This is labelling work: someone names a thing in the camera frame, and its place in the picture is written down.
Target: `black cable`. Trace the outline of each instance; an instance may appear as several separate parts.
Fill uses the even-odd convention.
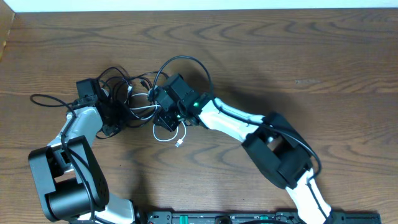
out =
[[[37,101],[35,101],[33,98],[35,98],[35,97],[46,97],[46,96],[48,96],[48,95],[43,95],[43,94],[32,94],[30,97],[29,97],[29,99],[30,99],[30,101],[32,102],[32,103],[34,103],[34,104],[36,104],[36,105],[39,105],[39,106],[44,106],[44,107],[52,107],[52,108],[54,108],[54,107],[62,107],[62,106],[65,106],[65,105],[63,105],[63,104],[61,104],[61,105],[45,105],[45,104],[43,104],[43,103],[39,103],[39,102],[37,102]]]
[[[126,79],[125,81],[126,81],[126,82],[129,82],[129,81],[134,80],[134,79],[137,79],[137,78],[138,78],[138,77],[131,77],[131,78]],[[145,81],[148,83],[149,88],[152,88],[152,83],[150,82],[150,80],[149,80],[148,78],[146,78],[146,77],[140,77],[139,79],[145,80]],[[120,82],[118,82],[117,84],[115,84],[115,86],[113,86],[114,89],[116,89],[116,87],[118,86],[118,89],[115,91],[115,94],[114,94],[114,96],[113,96],[113,98],[114,98],[115,100],[118,98],[119,90],[124,86],[124,84],[126,84],[126,83],[120,81]]]
[[[83,184],[83,186],[84,186],[84,188],[85,188],[85,190],[86,190],[86,192],[87,192],[88,199],[89,199],[89,201],[90,201],[90,212],[91,212],[91,216],[90,216],[89,221],[94,221],[94,218],[95,218],[94,198],[93,198],[93,196],[92,196],[92,194],[91,194],[90,186],[87,184],[87,181],[86,181],[85,176],[84,176],[83,173],[81,172],[79,166],[77,165],[77,163],[76,163],[76,161],[75,161],[75,158],[73,158],[73,156],[71,155],[70,150],[69,150],[69,148],[68,148],[68,146],[67,146],[67,144],[66,144],[66,142],[65,142],[66,133],[68,132],[68,130],[70,129],[71,125],[73,124],[73,122],[75,121],[75,119],[76,119],[76,117],[77,117],[76,112],[75,112],[66,102],[64,102],[64,101],[62,101],[62,100],[59,100],[59,99],[56,98],[56,97],[49,96],[49,95],[44,95],[44,94],[33,94],[33,95],[30,96],[31,100],[32,100],[34,97],[44,97],[44,98],[49,98],[49,99],[51,99],[51,100],[55,100],[55,101],[61,103],[61,105],[63,105],[63,106],[65,106],[66,108],[68,108],[68,110],[71,111],[71,113],[72,113],[72,118],[71,118],[71,120],[67,123],[67,125],[65,126],[65,128],[64,128],[64,129],[62,130],[62,132],[60,133],[60,134],[61,134],[61,145],[62,145],[63,151],[65,152],[65,154],[67,155],[68,159],[69,159],[70,162],[72,163],[72,166],[73,166],[74,170],[76,171],[76,173],[77,173],[77,174],[80,176],[80,178],[81,178],[82,184]]]
[[[88,170],[90,170],[88,163],[81,157],[79,154],[77,154],[75,151],[71,150],[69,151],[71,155],[75,156],[77,160],[79,160],[83,166],[85,166]]]
[[[127,80],[125,80],[125,79],[123,79],[124,81],[119,81],[119,82],[117,82],[114,86],[113,86],[113,89],[112,89],[112,92],[113,92],[113,100],[117,100],[118,99],[118,93],[119,93],[119,89],[124,85],[124,84],[127,84],[127,85],[130,85],[130,83],[127,81]]]
[[[100,222],[102,224],[115,224],[113,222],[106,221],[106,220],[104,220],[104,219],[102,219],[100,217],[94,217],[94,219],[95,219],[95,221]]]
[[[186,117],[187,117],[187,114],[186,114],[186,112],[182,109],[180,103],[181,103],[181,100],[178,100],[178,101],[177,101],[178,110],[180,111],[180,114],[181,114],[184,118],[186,118]]]
[[[115,79],[115,78],[119,78],[119,79],[122,79],[125,82],[127,82],[127,80],[125,78],[123,78],[123,77],[110,77],[105,82],[108,83],[109,81],[111,81],[112,79]]]
[[[327,219],[328,219],[328,216],[325,214],[325,212],[323,211],[321,205],[319,204],[319,201],[318,201],[317,197],[315,196],[315,193],[314,193],[314,191],[312,190],[312,186],[311,186],[311,184],[310,184],[309,181],[307,182],[307,187],[310,189],[311,194],[312,194],[312,197],[315,199],[315,202],[316,202],[317,205],[318,205],[318,209],[321,211],[323,217],[325,217],[325,219],[327,220]]]
[[[158,72],[159,71],[147,72],[147,73],[144,73],[142,75],[137,76],[137,78],[143,77],[145,75],[157,74]],[[164,73],[162,71],[160,71],[160,74],[162,74],[166,79],[169,79],[169,75],[168,74],[166,74],[166,73]]]
[[[112,69],[117,70],[123,76],[124,79],[127,79],[128,76],[129,76],[128,74],[127,74],[127,76],[125,76],[124,73],[122,71],[120,71],[120,69],[117,68],[117,67],[109,67],[105,71],[103,71],[96,79],[99,80],[103,75],[105,75],[106,73],[108,73]]]
[[[126,124],[126,127],[128,127],[128,128],[141,128],[143,125],[147,124],[149,121],[150,121],[150,119],[146,119],[143,123],[138,124],[138,125]]]
[[[149,108],[144,108],[143,111],[140,111],[138,113],[134,113],[136,116],[138,116],[137,119],[146,119],[149,118],[150,116],[152,116],[155,113],[155,109],[153,109],[152,111],[145,113],[145,110],[147,110]]]
[[[210,74],[209,74],[208,70],[206,69],[206,67],[204,66],[204,64],[202,64],[198,59],[196,59],[196,58],[194,58],[194,57],[191,57],[191,56],[186,56],[186,55],[178,55],[178,56],[172,57],[172,58],[170,58],[168,61],[166,61],[166,62],[161,66],[161,68],[159,69],[159,71],[157,71],[157,73],[156,73],[155,80],[154,80],[154,86],[156,86],[157,80],[159,79],[160,74],[163,72],[163,69],[164,69],[170,62],[172,62],[172,61],[174,61],[174,60],[176,60],[176,59],[189,59],[189,60],[196,61],[196,63],[198,63],[198,64],[205,70],[205,72],[206,72],[206,74],[207,74],[207,77],[208,77],[208,79],[209,79],[211,94],[213,93],[213,91],[212,91],[212,89],[213,89],[213,82],[211,82]],[[150,94],[149,94],[149,96],[148,96],[148,99],[150,99],[151,101],[153,101],[153,100],[154,100],[153,97],[154,97],[154,92],[151,91]]]
[[[109,86],[109,84],[107,84],[107,83],[104,82],[103,80],[99,80],[99,82],[103,84],[103,87],[104,87],[104,86],[108,87],[108,89],[109,89],[108,101],[111,101],[111,98],[112,98],[112,89],[111,89],[111,87]]]
[[[321,163],[321,161],[320,161],[318,155],[317,155],[308,145],[306,145],[306,144],[305,144],[304,142],[302,142],[301,140],[297,139],[296,137],[292,136],[291,134],[289,134],[289,133],[287,133],[287,132],[285,132],[285,131],[283,131],[283,130],[281,130],[281,129],[279,129],[279,128],[271,127],[271,126],[268,126],[268,125],[265,125],[265,124],[261,124],[261,125],[258,125],[258,126],[260,126],[260,127],[262,127],[262,128],[266,128],[266,129],[268,129],[268,130],[270,130],[270,131],[273,131],[273,132],[275,132],[275,133],[279,133],[279,134],[281,134],[281,135],[284,135],[284,136],[287,136],[287,137],[293,139],[294,141],[296,141],[297,143],[299,143],[301,146],[303,146],[303,147],[307,150],[307,152],[310,153],[310,154],[314,157],[314,159],[316,160],[316,162],[317,162],[317,164],[318,164],[318,172],[316,172],[313,176],[311,176],[311,177],[307,180],[307,183],[309,183],[310,180],[316,178],[316,177],[319,175],[320,171],[322,170],[322,163]]]
[[[100,140],[104,140],[104,139],[108,139],[108,138],[111,138],[111,137],[113,137],[113,136],[119,134],[120,131],[121,131],[120,128],[118,128],[117,131],[115,131],[115,132],[114,132],[113,134],[111,134],[110,136],[106,136],[105,138],[99,137],[97,134],[95,135],[95,137],[98,138],[98,139],[100,139]]]

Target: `black bracket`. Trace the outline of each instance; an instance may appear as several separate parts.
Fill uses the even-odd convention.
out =
[[[307,144],[280,114],[271,113],[263,122],[287,131]],[[269,147],[270,138],[280,138],[280,143],[273,150]],[[275,134],[266,128],[259,127],[254,133],[248,134],[242,147],[264,177],[281,189],[294,189],[303,173],[312,167],[310,154],[297,141],[283,134]]]
[[[86,137],[70,139],[68,148],[74,152],[72,156],[90,186],[95,210],[104,210],[109,202],[108,184]],[[28,160],[46,218],[51,222],[72,222],[80,215],[90,212],[88,194],[77,173],[74,178],[55,181],[55,178],[62,176],[72,167],[60,144],[36,149],[30,152]]]

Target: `white wall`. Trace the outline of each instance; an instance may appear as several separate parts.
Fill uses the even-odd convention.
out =
[[[5,0],[15,12],[398,7],[398,0]]]

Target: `white cable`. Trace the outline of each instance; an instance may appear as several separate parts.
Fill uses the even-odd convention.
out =
[[[130,108],[130,110],[141,110],[141,109],[152,108],[152,107],[160,107],[160,105],[141,106],[141,107],[138,107],[138,108]]]
[[[140,117],[138,117],[137,115],[135,115],[135,114],[133,114],[136,118],[139,118],[139,119],[143,119],[143,120],[145,120],[145,119],[151,119],[153,116],[154,116],[154,114],[151,114],[149,117],[147,117],[147,118],[140,118]]]
[[[129,85],[129,87],[127,88],[127,99],[124,101],[124,103],[127,102],[127,100],[129,99],[130,92],[132,92],[132,90],[133,90],[133,86],[130,84],[128,84],[128,85]]]
[[[182,125],[184,126],[185,133],[184,133],[184,135],[182,136],[182,138],[180,138],[180,139],[177,141],[177,143],[175,143],[175,147],[181,146],[181,144],[183,143],[183,140],[184,140],[185,136],[187,135],[187,127],[186,127],[186,125],[185,125],[185,123],[184,123],[183,121],[182,121],[181,123],[182,123]]]
[[[141,95],[148,95],[148,93],[136,93],[136,94],[134,94],[134,95],[132,95],[131,97],[133,97],[133,96],[141,96]]]
[[[177,130],[176,130],[176,132],[175,132],[175,136],[172,137],[172,138],[170,138],[170,139],[166,139],[166,140],[158,139],[158,138],[156,137],[156,134],[155,134],[155,125],[154,125],[154,127],[152,128],[152,132],[154,133],[155,139],[158,140],[158,141],[162,141],[162,142],[164,142],[164,141],[171,141],[171,140],[175,139],[175,137],[177,137],[177,134],[178,134],[178,127],[177,127]]]
[[[184,135],[182,136],[181,140],[184,140],[185,136],[187,135],[187,127],[186,127],[186,125],[184,124],[183,121],[181,121],[181,123],[182,123],[182,125],[184,126],[184,131],[185,131],[185,133],[184,133]]]

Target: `wood grain surface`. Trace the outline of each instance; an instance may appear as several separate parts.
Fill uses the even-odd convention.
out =
[[[66,110],[30,94],[71,101],[76,81],[109,66],[138,75],[179,54],[199,58],[230,105],[282,113],[323,161],[317,183],[333,208],[398,223],[397,9],[17,14],[0,63],[0,223],[48,222],[27,156],[56,136]],[[194,63],[166,72],[208,90]],[[176,148],[151,128],[94,143],[116,195],[145,209],[294,208],[234,139],[189,127]]]

